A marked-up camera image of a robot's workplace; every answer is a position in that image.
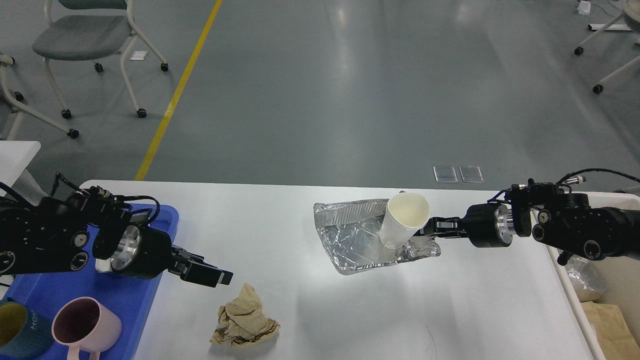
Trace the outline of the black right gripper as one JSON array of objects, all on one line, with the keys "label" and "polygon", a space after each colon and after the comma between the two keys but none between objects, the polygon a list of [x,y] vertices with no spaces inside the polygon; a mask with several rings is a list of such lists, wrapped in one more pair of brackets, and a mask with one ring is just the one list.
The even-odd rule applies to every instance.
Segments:
[{"label": "black right gripper", "polygon": [[503,203],[478,203],[460,217],[432,217],[418,235],[441,239],[467,239],[476,248],[507,248],[515,234],[511,210]]}]

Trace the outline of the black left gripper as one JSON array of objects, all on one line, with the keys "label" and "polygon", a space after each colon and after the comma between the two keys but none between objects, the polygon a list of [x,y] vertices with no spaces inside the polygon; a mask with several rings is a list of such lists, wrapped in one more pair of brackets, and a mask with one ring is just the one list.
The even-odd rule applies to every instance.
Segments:
[{"label": "black left gripper", "polygon": [[185,267],[180,272],[183,281],[215,288],[230,285],[234,273],[206,264],[204,256],[172,245],[169,233],[153,227],[129,225],[109,259],[117,275],[152,280],[174,262]]}]

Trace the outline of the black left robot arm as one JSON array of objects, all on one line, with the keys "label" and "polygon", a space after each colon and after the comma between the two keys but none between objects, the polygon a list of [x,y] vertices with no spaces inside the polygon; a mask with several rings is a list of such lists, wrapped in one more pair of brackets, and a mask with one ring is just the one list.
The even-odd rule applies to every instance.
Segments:
[{"label": "black left robot arm", "polygon": [[233,272],[206,263],[151,226],[162,209],[152,196],[78,187],[61,173],[37,204],[5,183],[1,189],[2,275],[77,272],[94,258],[119,276],[152,280],[167,271],[206,287],[231,284]]}]

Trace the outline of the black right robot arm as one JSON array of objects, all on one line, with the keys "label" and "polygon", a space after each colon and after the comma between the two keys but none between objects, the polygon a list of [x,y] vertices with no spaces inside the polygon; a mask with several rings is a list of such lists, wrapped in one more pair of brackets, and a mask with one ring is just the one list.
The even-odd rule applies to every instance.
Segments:
[{"label": "black right robot arm", "polygon": [[514,236],[560,251],[557,263],[572,256],[592,261],[612,257],[639,259],[640,214],[618,207],[592,207],[589,196],[573,191],[585,182],[586,168],[567,173],[555,182],[513,184],[471,205],[463,217],[432,217],[417,236],[469,239],[476,248],[507,248]]}]

